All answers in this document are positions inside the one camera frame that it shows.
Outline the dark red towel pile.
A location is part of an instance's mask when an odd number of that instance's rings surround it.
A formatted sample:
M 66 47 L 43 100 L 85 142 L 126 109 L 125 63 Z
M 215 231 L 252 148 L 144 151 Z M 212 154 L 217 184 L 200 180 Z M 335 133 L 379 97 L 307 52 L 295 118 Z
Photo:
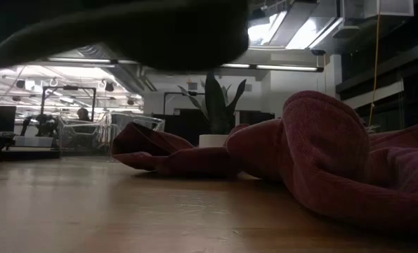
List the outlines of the dark red towel pile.
M 248 174 L 283 182 L 317 214 L 418 232 L 418 125 L 371 134 L 351 107 L 302 91 L 285 102 L 280 119 L 232 134 L 227 150 Z

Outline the green snake plant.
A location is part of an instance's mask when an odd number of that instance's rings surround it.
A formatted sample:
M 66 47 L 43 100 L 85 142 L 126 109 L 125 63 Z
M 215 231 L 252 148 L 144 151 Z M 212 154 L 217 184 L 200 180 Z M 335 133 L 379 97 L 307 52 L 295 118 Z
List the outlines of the green snake plant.
M 212 134 L 227 135 L 234 128 L 235 108 L 242 94 L 245 92 L 247 80 L 244 79 L 237 87 L 234 98 L 228 100 L 229 88 L 221 86 L 213 72 L 206 75 L 204 82 L 204 99 L 198 101 L 182 86 L 178 86 L 181 93 L 190 99 L 190 102 L 200 110 L 209 123 Z

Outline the black station frame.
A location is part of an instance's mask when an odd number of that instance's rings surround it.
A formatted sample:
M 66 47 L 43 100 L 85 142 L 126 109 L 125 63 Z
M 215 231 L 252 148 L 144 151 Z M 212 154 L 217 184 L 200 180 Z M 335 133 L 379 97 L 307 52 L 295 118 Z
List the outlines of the black station frame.
M 42 87 L 42 96 L 41 96 L 41 109 L 40 109 L 40 115 L 44 114 L 45 109 L 45 101 L 46 101 L 46 90 L 49 88 L 54 88 L 54 91 L 57 89 L 63 89 L 68 91 L 77 91 L 77 90 L 90 90 L 93 92 L 92 97 L 92 106 L 91 106 L 91 121 L 94 120 L 94 114 L 95 114 L 95 105 L 96 105 L 96 88 L 93 87 L 81 87 L 81 86 L 71 86 L 71 85 L 65 85 L 65 86 L 43 86 Z

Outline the maroon cap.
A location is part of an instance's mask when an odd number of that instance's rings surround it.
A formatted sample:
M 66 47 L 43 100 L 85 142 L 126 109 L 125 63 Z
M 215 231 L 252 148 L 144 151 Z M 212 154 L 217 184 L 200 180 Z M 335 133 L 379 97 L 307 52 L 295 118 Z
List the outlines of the maroon cap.
M 134 169 L 165 176 L 232 178 L 244 165 L 226 147 L 196 148 L 187 140 L 129 123 L 113 140 L 111 155 Z

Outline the white plant pot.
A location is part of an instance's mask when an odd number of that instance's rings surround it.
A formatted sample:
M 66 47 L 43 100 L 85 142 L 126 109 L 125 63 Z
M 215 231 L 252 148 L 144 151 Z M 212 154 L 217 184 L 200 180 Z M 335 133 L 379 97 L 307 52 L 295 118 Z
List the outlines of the white plant pot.
M 228 135 L 204 134 L 199 137 L 200 148 L 222 147 L 228 139 Z

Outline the long ceiling light bar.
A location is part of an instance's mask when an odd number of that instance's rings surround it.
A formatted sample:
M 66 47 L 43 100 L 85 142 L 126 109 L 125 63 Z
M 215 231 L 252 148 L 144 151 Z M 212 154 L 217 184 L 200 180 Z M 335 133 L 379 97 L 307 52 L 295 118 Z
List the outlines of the long ceiling light bar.
M 218 58 L 202 58 L 199 60 L 159 60 L 151 59 L 146 61 L 135 61 L 128 59 L 104 59 L 104 58 L 70 58 L 51 56 L 31 60 L 33 62 L 50 62 L 50 63 L 79 63 L 90 65 L 144 65 L 161 71 L 202 71 L 210 69 L 241 69 L 241 70 L 275 70 L 275 71 L 293 71 L 293 72 L 322 72 L 324 67 L 319 66 L 303 66 L 303 65 L 283 65 L 283 64 L 265 64 L 265 63 L 227 63 Z

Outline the dark green cap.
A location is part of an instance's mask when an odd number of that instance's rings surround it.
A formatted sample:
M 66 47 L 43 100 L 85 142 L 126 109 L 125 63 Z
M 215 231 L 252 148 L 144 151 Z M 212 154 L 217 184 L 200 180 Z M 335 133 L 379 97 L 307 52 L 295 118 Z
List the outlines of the dark green cap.
M 248 49 L 248 16 L 248 0 L 0 0 L 0 67 L 103 43 L 157 70 L 210 70 Z

